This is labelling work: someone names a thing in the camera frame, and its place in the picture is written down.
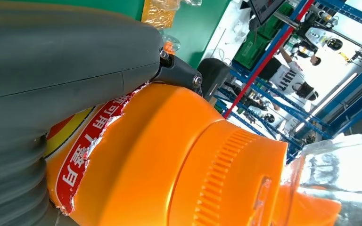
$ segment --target green storage crate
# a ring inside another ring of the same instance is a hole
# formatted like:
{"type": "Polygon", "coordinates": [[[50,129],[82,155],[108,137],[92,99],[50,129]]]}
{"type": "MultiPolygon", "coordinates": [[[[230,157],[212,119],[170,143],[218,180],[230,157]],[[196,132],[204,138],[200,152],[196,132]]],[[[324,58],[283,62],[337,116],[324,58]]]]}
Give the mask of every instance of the green storage crate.
{"type": "MultiPolygon", "coordinates": [[[[288,3],[284,3],[280,6],[278,12],[290,16],[293,10],[294,8],[291,5],[289,5],[288,3]]],[[[265,24],[263,24],[263,26],[261,26],[257,32],[271,40],[275,37],[275,35],[283,25],[284,22],[280,21],[275,16],[271,16],[269,20],[265,24]]]]}
{"type": "Polygon", "coordinates": [[[234,60],[244,65],[247,69],[252,69],[265,52],[269,42],[270,40],[262,35],[249,32],[246,42],[239,48],[234,60]]]}

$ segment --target workbench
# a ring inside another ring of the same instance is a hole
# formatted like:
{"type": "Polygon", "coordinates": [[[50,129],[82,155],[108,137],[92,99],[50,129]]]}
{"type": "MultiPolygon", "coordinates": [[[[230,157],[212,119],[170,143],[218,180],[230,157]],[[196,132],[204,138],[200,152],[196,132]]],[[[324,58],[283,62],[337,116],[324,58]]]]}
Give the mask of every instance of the workbench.
{"type": "MultiPolygon", "coordinates": [[[[141,20],[144,0],[23,0],[99,8],[141,20]]],[[[185,3],[177,11],[173,27],[165,33],[181,42],[177,56],[197,68],[230,0],[203,0],[200,7],[185,3]]]]}

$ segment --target metal pole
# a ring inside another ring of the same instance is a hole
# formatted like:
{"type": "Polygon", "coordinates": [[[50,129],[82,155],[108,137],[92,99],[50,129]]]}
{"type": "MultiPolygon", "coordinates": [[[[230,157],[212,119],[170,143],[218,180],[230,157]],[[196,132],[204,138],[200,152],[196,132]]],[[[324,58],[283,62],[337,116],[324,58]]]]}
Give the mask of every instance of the metal pole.
{"type": "MultiPolygon", "coordinates": [[[[292,18],[300,20],[303,18],[305,13],[309,10],[310,6],[313,4],[314,0],[308,0],[306,3],[304,0],[302,0],[295,11],[292,13],[292,18]]],[[[232,103],[232,106],[228,111],[225,113],[224,118],[228,118],[228,116],[231,114],[232,109],[238,104],[238,102],[243,97],[244,93],[247,91],[249,86],[255,81],[256,77],[262,72],[264,66],[269,62],[269,60],[272,58],[272,56],[275,54],[275,52],[280,48],[280,46],[285,42],[285,40],[289,37],[289,35],[292,33],[293,29],[291,27],[288,27],[287,25],[284,25],[284,27],[281,29],[279,34],[277,34],[268,48],[268,50],[263,54],[262,58],[260,58],[259,63],[254,67],[252,70],[252,76],[250,77],[249,81],[246,83],[245,87],[242,89],[241,93],[238,95],[238,97],[235,99],[234,103],[232,103]]]]}
{"type": "Polygon", "coordinates": [[[289,18],[288,16],[279,13],[278,11],[275,11],[274,16],[277,17],[280,21],[288,24],[289,26],[293,27],[295,30],[299,27],[299,24],[295,21],[293,21],[291,18],[289,18]]]}

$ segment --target white t-shirt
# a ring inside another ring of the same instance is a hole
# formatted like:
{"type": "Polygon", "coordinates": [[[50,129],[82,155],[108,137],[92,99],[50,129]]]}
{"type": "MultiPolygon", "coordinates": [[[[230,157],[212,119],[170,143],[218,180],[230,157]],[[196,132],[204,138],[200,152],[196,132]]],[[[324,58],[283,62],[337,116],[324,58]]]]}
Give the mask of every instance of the white t-shirt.
{"type": "Polygon", "coordinates": [[[295,61],[288,63],[288,66],[290,69],[285,65],[281,65],[271,77],[270,82],[274,83],[281,92],[292,94],[296,92],[293,89],[295,84],[301,85],[304,83],[304,74],[302,73],[303,70],[295,61]]]}

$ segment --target bottle label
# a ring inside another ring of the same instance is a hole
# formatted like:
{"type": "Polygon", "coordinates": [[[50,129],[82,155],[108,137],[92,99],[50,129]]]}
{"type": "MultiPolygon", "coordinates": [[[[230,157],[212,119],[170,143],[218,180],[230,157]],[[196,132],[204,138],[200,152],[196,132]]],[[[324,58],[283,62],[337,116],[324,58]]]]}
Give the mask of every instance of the bottle label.
{"type": "Polygon", "coordinates": [[[135,91],[79,112],[55,125],[47,135],[45,159],[48,165],[50,198],[68,215],[74,210],[74,196],[106,128],[121,117],[135,91]]]}

